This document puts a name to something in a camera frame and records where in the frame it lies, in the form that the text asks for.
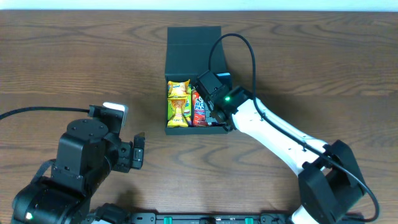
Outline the red Hello Panda box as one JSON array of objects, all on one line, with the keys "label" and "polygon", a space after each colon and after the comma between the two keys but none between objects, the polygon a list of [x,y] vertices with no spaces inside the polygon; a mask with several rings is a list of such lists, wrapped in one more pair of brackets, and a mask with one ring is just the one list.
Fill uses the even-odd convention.
[{"label": "red Hello Panda box", "polygon": [[206,122],[205,102],[196,90],[192,92],[193,104],[193,125],[194,126],[208,126]]}]

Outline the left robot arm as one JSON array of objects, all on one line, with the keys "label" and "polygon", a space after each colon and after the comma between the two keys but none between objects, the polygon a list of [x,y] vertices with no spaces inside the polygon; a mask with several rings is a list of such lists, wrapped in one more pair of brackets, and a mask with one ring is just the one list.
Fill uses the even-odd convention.
[{"label": "left robot arm", "polygon": [[121,124],[100,119],[72,121],[55,159],[44,162],[14,198],[12,223],[81,223],[98,187],[112,172],[141,169],[145,135],[119,138]]}]

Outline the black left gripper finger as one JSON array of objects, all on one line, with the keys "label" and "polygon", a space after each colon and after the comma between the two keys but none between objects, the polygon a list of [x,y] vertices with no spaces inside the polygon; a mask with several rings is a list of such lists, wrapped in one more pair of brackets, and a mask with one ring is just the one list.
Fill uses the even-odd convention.
[{"label": "black left gripper finger", "polygon": [[143,149],[145,147],[145,141],[146,141],[146,138],[145,138],[144,132],[136,134],[134,136],[134,141],[133,141],[134,148]]},{"label": "black left gripper finger", "polygon": [[133,148],[131,153],[130,168],[141,169],[144,162],[144,150],[139,148]]}]

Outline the small yellow snack packet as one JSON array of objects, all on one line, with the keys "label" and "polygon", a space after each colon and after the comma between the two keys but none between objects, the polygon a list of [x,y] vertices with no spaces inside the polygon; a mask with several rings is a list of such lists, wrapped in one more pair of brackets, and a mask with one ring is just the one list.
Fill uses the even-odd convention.
[{"label": "small yellow snack packet", "polygon": [[168,81],[167,83],[167,96],[168,98],[180,98],[189,95],[188,87],[190,80],[184,82]]}]

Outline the yellow orange snack pouch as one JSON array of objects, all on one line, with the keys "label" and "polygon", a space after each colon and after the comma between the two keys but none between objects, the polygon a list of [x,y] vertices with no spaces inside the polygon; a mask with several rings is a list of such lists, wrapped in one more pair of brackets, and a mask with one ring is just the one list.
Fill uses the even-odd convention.
[{"label": "yellow orange snack pouch", "polygon": [[168,128],[176,128],[182,127],[187,128],[188,123],[183,115],[183,111],[186,105],[186,98],[169,98],[168,102],[172,107],[172,116],[168,120],[167,127]]}]

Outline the black gift box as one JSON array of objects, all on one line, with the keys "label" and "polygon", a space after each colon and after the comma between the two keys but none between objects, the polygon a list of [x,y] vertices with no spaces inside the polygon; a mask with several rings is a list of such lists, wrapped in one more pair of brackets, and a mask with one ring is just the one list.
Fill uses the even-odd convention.
[{"label": "black gift box", "polygon": [[[168,27],[167,52],[165,59],[165,89],[167,82],[193,84],[197,76],[208,70],[208,58],[213,44],[222,36],[221,26]],[[232,88],[231,75],[228,73],[222,43],[218,43],[211,58],[211,71],[219,76],[220,82]],[[228,134],[223,126],[168,128],[165,115],[166,135],[189,134]]]}]

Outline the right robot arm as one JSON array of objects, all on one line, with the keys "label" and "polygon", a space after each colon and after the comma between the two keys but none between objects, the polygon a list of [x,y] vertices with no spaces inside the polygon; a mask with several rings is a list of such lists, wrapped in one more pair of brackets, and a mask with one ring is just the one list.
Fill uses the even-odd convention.
[{"label": "right robot arm", "polygon": [[301,205],[287,223],[366,222],[348,212],[368,188],[347,144],[327,144],[301,132],[240,86],[204,88],[199,94],[213,117],[259,141],[297,176]]}]

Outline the green Pretz snack box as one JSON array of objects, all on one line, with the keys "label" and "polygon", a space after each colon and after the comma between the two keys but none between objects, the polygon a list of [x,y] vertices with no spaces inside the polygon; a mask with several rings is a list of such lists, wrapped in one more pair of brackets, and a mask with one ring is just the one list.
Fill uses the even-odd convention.
[{"label": "green Pretz snack box", "polygon": [[186,104],[183,115],[189,126],[192,125],[192,88],[188,86],[188,95],[186,96]]}]

